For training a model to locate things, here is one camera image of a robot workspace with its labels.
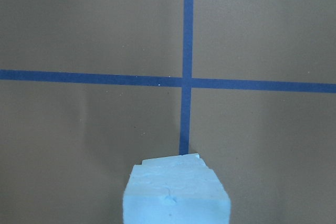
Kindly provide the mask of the light blue foam block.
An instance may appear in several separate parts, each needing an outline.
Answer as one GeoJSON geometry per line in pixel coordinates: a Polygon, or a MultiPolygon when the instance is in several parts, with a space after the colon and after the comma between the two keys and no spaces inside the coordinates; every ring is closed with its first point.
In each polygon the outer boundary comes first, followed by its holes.
{"type": "Polygon", "coordinates": [[[206,166],[135,165],[123,194],[124,223],[229,223],[230,210],[206,166]]]}
{"type": "Polygon", "coordinates": [[[141,165],[145,166],[206,166],[198,153],[145,159],[141,165]]]}

